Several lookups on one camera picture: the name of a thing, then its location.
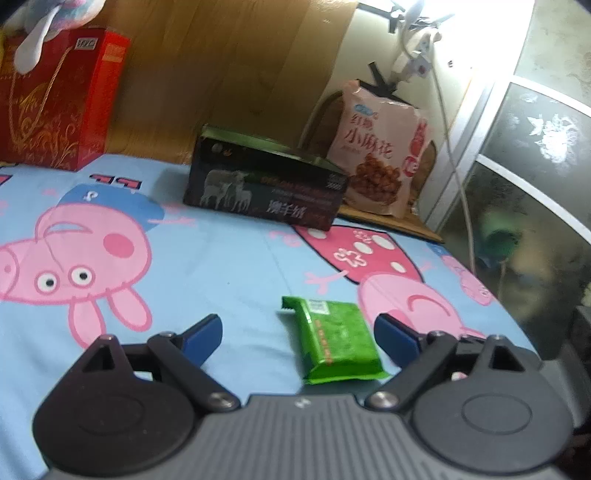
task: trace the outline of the barcode label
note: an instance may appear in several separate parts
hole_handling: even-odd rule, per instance
[[[329,305],[323,300],[306,300],[308,308],[312,313],[330,315]]]

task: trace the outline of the cartoon eye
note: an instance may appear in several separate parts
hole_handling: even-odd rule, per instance
[[[90,268],[76,267],[71,271],[70,278],[74,285],[86,287],[91,284],[93,276]]]
[[[41,293],[51,293],[57,288],[57,277],[50,272],[42,273],[37,277],[37,289]]]

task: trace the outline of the stuffed toy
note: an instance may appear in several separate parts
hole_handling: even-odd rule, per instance
[[[16,71],[30,72],[41,58],[44,41],[88,23],[104,4],[105,0],[28,0],[4,25],[7,32],[24,29],[28,34],[15,52]]]

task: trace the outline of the white cable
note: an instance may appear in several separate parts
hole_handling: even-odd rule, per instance
[[[404,22],[402,29],[398,35],[398,41],[400,43],[400,47],[404,54],[408,57],[409,60],[414,61],[414,57],[408,51],[404,38],[406,36],[406,32],[408,30],[409,23],[408,21]],[[433,30],[433,34],[431,35],[431,43],[433,42],[433,36],[437,34],[437,30]],[[472,231],[472,220],[470,218],[470,208],[468,206],[468,199],[466,197],[466,191],[464,190],[464,185],[462,185],[462,179],[460,178],[460,174],[457,171],[456,163],[453,161],[453,154],[452,154],[452,143],[449,138],[449,124],[447,123],[447,113],[445,111],[445,104],[443,103],[443,92],[441,91],[441,84],[439,83],[439,78],[437,77],[437,70],[435,68],[435,62],[433,62],[433,79],[435,80],[435,88],[437,90],[437,98],[439,100],[439,107],[441,109],[441,117],[443,119],[443,134],[445,136],[445,144],[447,147],[447,158],[452,166],[453,175],[456,179],[457,186],[460,192],[460,201],[462,203],[462,210],[464,211],[464,221],[466,222],[466,232],[468,236],[468,257],[470,261],[470,270],[473,275],[476,275],[476,255],[474,253],[474,232]]]

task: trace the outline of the blue bed sheet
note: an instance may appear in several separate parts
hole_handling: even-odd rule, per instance
[[[104,331],[122,343],[143,342],[217,313],[223,341],[204,368],[243,403],[252,393],[363,395],[375,388],[361,381],[303,385],[283,295],[357,302],[370,324],[376,309],[385,309],[418,329],[503,333],[533,349],[443,247],[343,220],[327,236],[186,207],[188,173],[120,155],[77,173],[0,168],[2,480],[44,473],[31,434],[35,410]],[[425,324],[411,305],[416,299],[425,315],[442,309],[448,319]]]

